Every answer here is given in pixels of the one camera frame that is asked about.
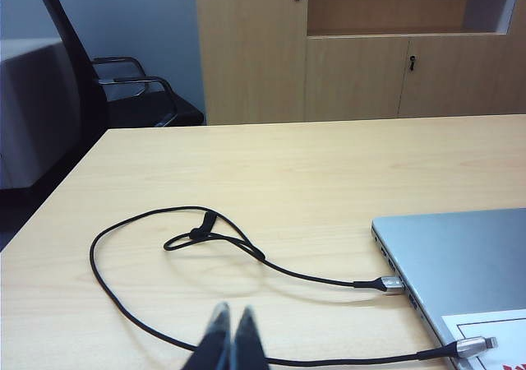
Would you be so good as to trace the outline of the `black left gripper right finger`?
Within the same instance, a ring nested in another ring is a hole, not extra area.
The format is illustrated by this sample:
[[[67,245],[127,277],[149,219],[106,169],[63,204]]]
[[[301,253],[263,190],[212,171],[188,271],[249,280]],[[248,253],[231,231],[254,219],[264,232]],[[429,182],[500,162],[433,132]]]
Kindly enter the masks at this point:
[[[232,369],[267,369],[267,359],[262,347],[254,312],[244,308],[232,343]]]

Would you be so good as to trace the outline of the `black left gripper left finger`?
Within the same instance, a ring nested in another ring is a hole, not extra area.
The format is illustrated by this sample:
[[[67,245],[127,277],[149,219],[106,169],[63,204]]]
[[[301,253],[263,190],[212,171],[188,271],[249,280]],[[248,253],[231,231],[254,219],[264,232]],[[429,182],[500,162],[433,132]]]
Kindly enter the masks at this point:
[[[230,341],[230,309],[227,303],[222,302],[215,306],[201,342],[182,369],[228,369]]]

